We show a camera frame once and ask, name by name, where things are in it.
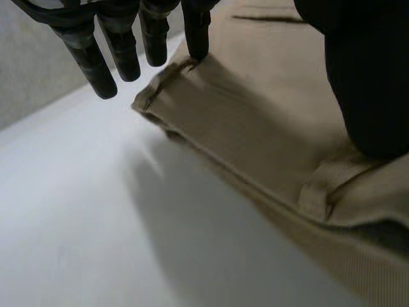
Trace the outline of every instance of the beige fabric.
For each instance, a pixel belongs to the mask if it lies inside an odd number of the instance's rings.
[[[196,63],[182,45],[134,109],[355,293],[409,305],[409,157],[370,161],[351,145],[323,37],[290,0],[244,0],[213,17],[210,46]]]

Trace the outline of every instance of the white surface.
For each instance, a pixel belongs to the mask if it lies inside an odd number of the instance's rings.
[[[0,306],[358,306],[130,109],[141,63],[0,132]]]

